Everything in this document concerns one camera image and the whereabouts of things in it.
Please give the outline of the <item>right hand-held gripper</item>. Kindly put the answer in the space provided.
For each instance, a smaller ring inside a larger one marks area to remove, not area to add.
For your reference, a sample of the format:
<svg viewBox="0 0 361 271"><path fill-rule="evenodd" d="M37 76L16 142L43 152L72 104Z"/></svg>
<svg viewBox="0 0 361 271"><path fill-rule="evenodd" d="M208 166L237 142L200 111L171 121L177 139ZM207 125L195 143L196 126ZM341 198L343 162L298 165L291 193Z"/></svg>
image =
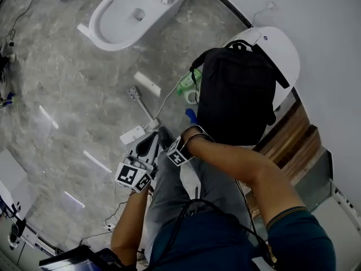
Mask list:
<svg viewBox="0 0 361 271"><path fill-rule="evenodd" d="M191 128L198 128L198 132L189 136L188 139L184 140L183 135ZM204 139L214 142L214 139L199 125L191 125L184 130L182 135L178 136L176 140L171 144L168 149L167 157L170 161L175 164L177 167L189 162L194 158L191 153L188 151L188 144L194 138L201 136Z"/></svg>

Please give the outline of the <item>blue cloth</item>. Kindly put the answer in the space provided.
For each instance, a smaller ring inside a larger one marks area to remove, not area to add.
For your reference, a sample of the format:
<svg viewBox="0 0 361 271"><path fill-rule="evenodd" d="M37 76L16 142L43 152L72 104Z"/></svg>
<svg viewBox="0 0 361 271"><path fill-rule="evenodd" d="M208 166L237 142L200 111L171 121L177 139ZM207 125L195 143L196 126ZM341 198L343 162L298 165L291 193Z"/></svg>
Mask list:
<svg viewBox="0 0 361 271"><path fill-rule="evenodd" d="M187 108L187 109L185 110L185 114L186 114L186 116L189 118L191 125L198 125L198 124L199 124L198 119L197 119L197 116L196 116L196 114L195 114L195 112L194 112L193 109Z"/></svg>

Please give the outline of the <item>black backpack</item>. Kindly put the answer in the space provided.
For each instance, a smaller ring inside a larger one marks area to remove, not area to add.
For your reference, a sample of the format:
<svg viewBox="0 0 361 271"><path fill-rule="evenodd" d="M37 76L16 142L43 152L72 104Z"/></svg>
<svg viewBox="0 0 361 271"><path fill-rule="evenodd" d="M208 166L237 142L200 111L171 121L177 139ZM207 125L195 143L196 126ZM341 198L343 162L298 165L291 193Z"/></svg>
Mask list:
<svg viewBox="0 0 361 271"><path fill-rule="evenodd" d="M202 69L197 120L218 143L254 146L276 121L276 86L290 86L258 46L234 40L203 52L190 66Z"/></svg>

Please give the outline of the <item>person's right forearm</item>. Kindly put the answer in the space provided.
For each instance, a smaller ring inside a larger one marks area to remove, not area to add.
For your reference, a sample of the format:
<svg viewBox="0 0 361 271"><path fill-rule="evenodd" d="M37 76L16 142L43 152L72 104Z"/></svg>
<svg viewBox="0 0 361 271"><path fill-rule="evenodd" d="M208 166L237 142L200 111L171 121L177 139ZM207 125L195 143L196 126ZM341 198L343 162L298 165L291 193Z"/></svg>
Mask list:
<svg viewBox="0 0 361 271"><path fill-rule="evenodd" d="M250 149L214 143L204 138L192 139L187 148L195 157L219 168L253 191L280 188L288 183L271 160Z"/></svg>

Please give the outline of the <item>white power strip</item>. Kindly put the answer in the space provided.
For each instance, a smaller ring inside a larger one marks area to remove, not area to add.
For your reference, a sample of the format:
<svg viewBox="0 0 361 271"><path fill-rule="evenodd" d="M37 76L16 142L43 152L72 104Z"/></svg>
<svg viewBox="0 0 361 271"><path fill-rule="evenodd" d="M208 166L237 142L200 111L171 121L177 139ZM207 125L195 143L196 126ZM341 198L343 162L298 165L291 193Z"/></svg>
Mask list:
<svg viewBox="0 0 361 271"><path fill-rule="evenodd" d="M120 140L124 145L128 145L134 142L136 139L140 138L141 136L145 135L145 130L141 125L138 125L131 129L130 131L122 134L120 136Z"/></svg>

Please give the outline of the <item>person's black left shoe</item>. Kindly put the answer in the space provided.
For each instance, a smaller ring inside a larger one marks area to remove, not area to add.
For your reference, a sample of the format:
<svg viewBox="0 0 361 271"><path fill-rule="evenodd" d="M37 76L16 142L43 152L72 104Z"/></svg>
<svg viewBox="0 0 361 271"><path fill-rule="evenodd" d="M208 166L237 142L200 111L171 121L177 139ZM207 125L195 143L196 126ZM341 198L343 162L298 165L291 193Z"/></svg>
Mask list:
<svg viewBox="0 0 361 271"><path fill-rule="evenodd" d="M173 135L171 134L169 129L166 128L165 126L162 126L158 129L158 134L159 134L159 144L163 150L166 150L174 142Z"/></svg>

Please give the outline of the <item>person's grey trousers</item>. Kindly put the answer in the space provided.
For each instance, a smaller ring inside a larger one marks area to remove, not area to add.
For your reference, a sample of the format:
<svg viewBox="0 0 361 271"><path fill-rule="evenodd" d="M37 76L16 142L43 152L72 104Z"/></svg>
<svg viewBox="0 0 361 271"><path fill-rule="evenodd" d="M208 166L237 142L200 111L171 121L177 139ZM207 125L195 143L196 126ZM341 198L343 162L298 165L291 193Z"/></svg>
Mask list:
<svg viewBox="0 0 361 271"><path fill-rule="evenodd" d="M161 151L158 156L156 187L144 221L148 236L145 250L147 260L151 259L156 236L167 224L178 218L190 200L181 182L181 169L169 160L167 151ZM194 158L191 165L201 183L201 198L212 202L224 213L233 215L239 223L250 228L251 219L235 180L203 160Z"/></svg>

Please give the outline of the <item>white tape roll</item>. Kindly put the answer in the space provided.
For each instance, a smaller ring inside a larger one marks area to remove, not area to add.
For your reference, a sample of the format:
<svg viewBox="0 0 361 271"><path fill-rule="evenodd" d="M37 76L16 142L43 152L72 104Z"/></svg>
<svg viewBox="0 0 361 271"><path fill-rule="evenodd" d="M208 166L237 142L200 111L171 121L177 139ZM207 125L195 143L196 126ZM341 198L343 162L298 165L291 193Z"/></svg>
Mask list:
<svg viewBox="0 0 361 271"><path fill-rule="evenodd" d="M199 92L195 89L187 90L184 92L184 98L188 104L198 104Z"/></svg>

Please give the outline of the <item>person's blue shirt torso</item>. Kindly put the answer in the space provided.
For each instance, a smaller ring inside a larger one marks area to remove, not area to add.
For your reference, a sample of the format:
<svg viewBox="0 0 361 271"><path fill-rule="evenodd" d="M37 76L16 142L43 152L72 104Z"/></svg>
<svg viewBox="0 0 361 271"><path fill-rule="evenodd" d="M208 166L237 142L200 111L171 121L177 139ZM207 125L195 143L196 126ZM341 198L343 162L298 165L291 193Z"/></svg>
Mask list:
<svg viewBox="0 0 361 271"><path fill-rule="evenodd" d="M246 231L215 211L184 218L167 251L174 227L164 227L153 243L154 271L260 271L254 260L267 255ZM281 212L269 222L267 233L276 271L336 271L333 243L306 208Z"/></svg>

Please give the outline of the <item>wooden step platform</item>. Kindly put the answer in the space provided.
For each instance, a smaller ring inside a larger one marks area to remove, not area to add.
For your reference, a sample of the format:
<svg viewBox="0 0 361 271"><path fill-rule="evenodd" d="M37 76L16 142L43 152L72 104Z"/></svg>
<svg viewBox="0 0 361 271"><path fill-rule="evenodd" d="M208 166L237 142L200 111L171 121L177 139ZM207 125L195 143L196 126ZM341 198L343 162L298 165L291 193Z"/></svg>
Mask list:
<svg viewBox="0 0 361 271"><path fill-rule="evenodd" d="M319 130L310 122L300 100L293 103L253 150L273 161L294 186L325 153Z"/></svg>

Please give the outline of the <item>white toilet with open seat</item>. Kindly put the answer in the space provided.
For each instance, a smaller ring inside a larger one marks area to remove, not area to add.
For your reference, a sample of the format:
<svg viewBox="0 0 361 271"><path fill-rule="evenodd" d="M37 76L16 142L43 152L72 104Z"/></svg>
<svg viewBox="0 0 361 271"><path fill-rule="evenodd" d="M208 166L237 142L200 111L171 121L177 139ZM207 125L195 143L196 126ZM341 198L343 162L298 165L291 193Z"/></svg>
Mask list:
<svg viewBox="0 0 361 271"><path fill-rule="evenodd" d="M162 31L185 0L102 0L77 29L104 51L138 48Z"/></svg>

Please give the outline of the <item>black tablet with lit screen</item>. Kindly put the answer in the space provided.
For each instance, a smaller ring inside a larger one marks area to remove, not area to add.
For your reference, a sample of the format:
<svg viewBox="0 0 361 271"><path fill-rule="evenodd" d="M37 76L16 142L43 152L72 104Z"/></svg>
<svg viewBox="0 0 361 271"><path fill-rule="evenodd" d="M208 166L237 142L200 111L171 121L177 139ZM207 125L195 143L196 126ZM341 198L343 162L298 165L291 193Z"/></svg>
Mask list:
<svg viewBox="0 0 361 271"><path fill-rule="evenodd" d="M60 255L41 260L41 271L98 271L98 267L91 261L94 253L86 246L79 246Z"/></svg>

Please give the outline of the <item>round white closed-lid toilet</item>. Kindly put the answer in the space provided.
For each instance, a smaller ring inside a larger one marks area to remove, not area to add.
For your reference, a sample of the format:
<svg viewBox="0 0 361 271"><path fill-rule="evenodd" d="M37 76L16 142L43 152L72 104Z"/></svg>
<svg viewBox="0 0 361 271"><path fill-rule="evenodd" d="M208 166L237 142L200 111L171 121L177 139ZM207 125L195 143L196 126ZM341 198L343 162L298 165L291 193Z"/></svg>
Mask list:
<svg viewBox="0 0 361 271"><path fill-rule="evenodd" d="M291 92L300 75L300 57L284 32L275 27L253 27L233 36L228 42L244 40L258 46L273 62L287 83L276 83L273 108L276 110Z"/></svg>

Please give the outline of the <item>white equipment box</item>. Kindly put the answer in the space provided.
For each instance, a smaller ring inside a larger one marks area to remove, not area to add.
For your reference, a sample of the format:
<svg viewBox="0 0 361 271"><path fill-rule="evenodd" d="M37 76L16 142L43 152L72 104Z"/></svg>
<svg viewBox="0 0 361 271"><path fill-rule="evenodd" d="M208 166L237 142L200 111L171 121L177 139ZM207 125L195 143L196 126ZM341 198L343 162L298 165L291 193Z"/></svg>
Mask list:
<svg viewBox="0 0 361 271"><path fill-rule="evenodd" d="M330 195L313 210L336 254L336 271L361 271L361 212L330 181Z"/></svg>

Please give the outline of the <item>black tablet mount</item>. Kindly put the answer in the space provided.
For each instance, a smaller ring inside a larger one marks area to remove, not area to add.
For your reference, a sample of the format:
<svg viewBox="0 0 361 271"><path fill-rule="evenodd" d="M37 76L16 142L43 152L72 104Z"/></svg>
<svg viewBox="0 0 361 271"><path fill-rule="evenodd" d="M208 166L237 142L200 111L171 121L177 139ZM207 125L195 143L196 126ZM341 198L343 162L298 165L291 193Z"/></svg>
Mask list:
<svg viewBox="0 0 361 271"><path fill-rule="evenodd" d="M136 265L125 265L109 248L104 248L90 256L97 271L137 271Z"/></svg>

